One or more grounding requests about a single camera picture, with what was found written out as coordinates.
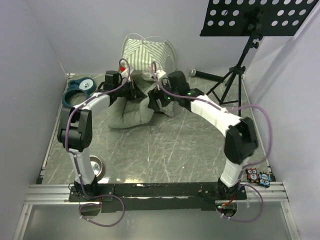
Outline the green checkered pet cushion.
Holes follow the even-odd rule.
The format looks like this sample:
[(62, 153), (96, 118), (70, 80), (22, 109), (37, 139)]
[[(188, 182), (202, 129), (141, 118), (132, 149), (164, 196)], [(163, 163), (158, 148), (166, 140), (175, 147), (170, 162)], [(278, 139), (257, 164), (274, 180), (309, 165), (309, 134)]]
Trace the green checkered pet cushion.
[(119, 97), (108, 108), (108, 127), (110, 129), (128, 129), (149, 123), (155, 113), (148, 108), (150, 98), (148, 92), (157, 87), (157, 83), (149, 74), (134, 70), (131, 78), (135, 81), (137, 88), (144, 94), (144, 97), (135, 100), (128, 100)]

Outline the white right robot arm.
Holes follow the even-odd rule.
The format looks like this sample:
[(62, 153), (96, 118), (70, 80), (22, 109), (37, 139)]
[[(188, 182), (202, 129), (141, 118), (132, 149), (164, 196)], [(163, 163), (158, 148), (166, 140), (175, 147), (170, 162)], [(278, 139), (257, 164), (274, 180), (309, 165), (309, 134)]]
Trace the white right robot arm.
[(157, 86), (148, 92), (148, 108), (155, 112), (172, 102), (194, 113), (221, 132), (225, 138), (224, 154), (227, 158), (219, 178), (219, 196), (230, 199), (235, 193), (235, 185), (241, 171), (258, 148), (257, 134), (253, 120), (234, 115), (226, 108), (214, 103), (198, 88), (190, 88), (182, 71), (167, 74), (163, 70), (152, 71)]

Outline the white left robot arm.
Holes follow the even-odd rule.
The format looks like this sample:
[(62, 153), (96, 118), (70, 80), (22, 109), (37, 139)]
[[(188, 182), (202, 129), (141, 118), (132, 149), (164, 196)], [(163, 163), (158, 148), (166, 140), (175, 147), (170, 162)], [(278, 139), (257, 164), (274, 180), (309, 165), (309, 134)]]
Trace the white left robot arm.
[(108, 70), (96, 92), (84, 102), (63, 107), (60, 114), (57, 139), (69, 154), (74, 172), (74, 188), (87, 201), (99, 195), (98, 180), (91, 165), (89, 146), (93, 138), (93, 117), (109, 108), (118, 98), (134, 100), (138, 97), (131, 75), (134, 71)]

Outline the round metal lid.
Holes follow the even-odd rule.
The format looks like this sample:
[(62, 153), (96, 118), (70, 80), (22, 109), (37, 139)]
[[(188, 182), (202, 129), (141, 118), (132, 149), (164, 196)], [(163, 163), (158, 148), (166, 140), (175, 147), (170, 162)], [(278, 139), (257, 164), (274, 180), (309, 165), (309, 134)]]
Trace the round metal lid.
[(95, 155), (90, 155), (89, 157), (90, 157), (91, 168), (94, 174), (96, 175), (96, 177), (98, 178), (102, 176), (104, 171), (104, 165), (102, 160)]

